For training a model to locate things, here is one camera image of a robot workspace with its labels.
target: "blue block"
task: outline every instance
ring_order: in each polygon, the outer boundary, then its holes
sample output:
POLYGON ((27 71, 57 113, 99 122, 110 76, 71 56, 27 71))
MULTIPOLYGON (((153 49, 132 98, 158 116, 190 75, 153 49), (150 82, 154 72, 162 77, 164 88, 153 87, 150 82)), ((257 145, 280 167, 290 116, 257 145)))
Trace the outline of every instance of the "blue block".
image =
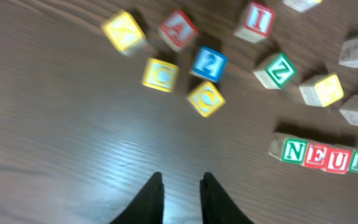
POLYGON ((202 46, 198 52, 196 62, 191 69, 191 73, 212 82, 219 82, 223 76, 226 64, 226 56, 209 47, 202 46))

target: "wood grain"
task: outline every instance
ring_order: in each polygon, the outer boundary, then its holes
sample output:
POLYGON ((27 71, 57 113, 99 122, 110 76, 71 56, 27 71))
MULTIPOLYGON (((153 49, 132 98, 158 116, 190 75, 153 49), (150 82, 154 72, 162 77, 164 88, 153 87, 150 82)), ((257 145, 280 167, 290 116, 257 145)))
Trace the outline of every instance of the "wood grain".
POLYGON ((165 184, 164 222, 201 222, 199 180, 212 172, 255 223, 358 223, 358 174, 334 175, 268 155, 279 123, 330 139, 357 139, 337 112, 304 105, 297 85, 337 72, 346 98, 358 70, 338 64, 358 32, 358 1, 329 0, 299 14, 281 1, 271 37, 232 34, 245 1, 0 0, 0 224, 109 223, 155 171, 165 184), (172 94, 140 84, 145 63, 170 50, 158 25, 182 8, 200 41, 176 55, 172 94), (147 24, 148 46, 123 57, 99 25, 120 9, 147 24), (220 83, 227 103, 202 118, 186 101, 193 55, 218 43, 229 59, 220 83), (299 75, 283 91, 251 70, 284 51, 299 75))

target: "row of blocks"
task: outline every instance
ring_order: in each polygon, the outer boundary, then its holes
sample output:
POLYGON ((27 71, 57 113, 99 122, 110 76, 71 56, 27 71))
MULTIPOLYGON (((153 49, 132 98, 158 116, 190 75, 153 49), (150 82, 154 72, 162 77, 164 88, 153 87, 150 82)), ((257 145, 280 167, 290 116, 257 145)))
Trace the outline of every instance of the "row of blocks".
MULTIPOLYGON (((284 0, 288 6, 304 11, 321 1, 318 0, 284 0)), ((258 42, 269 36, 275 20, 275 13, 272 9, 251 2, 244 11, 239 26, 235 29, 234 35, 248 40, 258 42)), ((128 12, 121 11, 110 20, 102 24, 102 29, 110 38, 114 46, 124 55, 130 55, 135 49, 146 43, 145 34, 140 29, 134 18, 128 12)), ((161 38, 176 52, 180 52, 198 36, 198 30, 181 10, 175 11, 158 29, 161 38)), ((339 59, 341 65, 358 67, 358 37, 344 43, 339 59)), ((219 82, 224 68, 227 64, 227 57, 209 48, 202 47, 196 57, 190 73, 199 76, 210 82, 219 82)), ((173 91, 175 80, 178 74, 178 67, 161 60, 150 60, 145 69, 143 84, 162 91, 173 91)), ((296 76, 297 70, 290 59, 283 53, 273 54, 267 57, 254 70, 253 74, 268 89, 282 89, 291 79, 296 76)), ((205 89, 212 84, 202 84, 198 89, 205 89)), ((335 73, 329 75, 317 75, 299 86, 300 93, 307 105, 329 106, 340 100, 344 93, 335 73)), ((224 104, 221 94, 214 88, 214 92, 208 91, 197 99, 209 99, 209 102, 217 104, 210 105, 213 110, 203 116, 210 116, 224 104)), ((341 109, 341 113, 350 124, 358 125, 358 96, 354 96, 349 103, 341 109)))
POLYGON ((268 152, 274 158, 335 174, 358 173, 358 149, 273 133, 268 152))

